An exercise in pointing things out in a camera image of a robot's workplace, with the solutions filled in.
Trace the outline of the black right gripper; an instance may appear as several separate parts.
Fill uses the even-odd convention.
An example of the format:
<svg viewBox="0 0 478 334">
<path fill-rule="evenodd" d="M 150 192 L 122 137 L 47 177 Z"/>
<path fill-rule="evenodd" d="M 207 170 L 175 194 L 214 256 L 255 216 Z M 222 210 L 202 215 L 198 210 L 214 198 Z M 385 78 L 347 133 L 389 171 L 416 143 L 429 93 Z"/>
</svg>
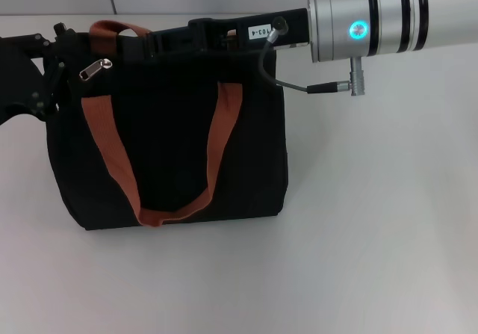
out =
<svg viewBox="0 0 478 334">
<path fill-rule="evenodd" d="M 189 21 L 188 27 L 148 33 L 146 53 L 159 56 L 189 52 L 193 44 L 205 52 L 255 52 L 266 43 L 277 18 L 284 20 L 288 32 L 278 37 L 273 44 L 275 47 L 309 43 L 308 11 L 300 8 L 233 19 L 194 19 Z"/>
</svg>

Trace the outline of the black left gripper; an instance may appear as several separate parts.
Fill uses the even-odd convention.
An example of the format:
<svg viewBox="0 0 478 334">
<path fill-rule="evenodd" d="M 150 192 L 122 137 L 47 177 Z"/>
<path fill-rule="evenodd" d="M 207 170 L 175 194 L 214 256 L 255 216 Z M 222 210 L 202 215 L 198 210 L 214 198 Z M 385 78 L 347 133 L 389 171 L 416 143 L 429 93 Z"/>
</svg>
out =
<svg viewBox="0 0 478 334">
<path fill-rule="evenodd" d="M 1 39 L 1 123 L 20 114 L 40 121 L 71 102 L 69 70 L 55 56 L 77 55 L 81 39 L 62 22 L 49 42 L 41 34 Z"/>
</svg>

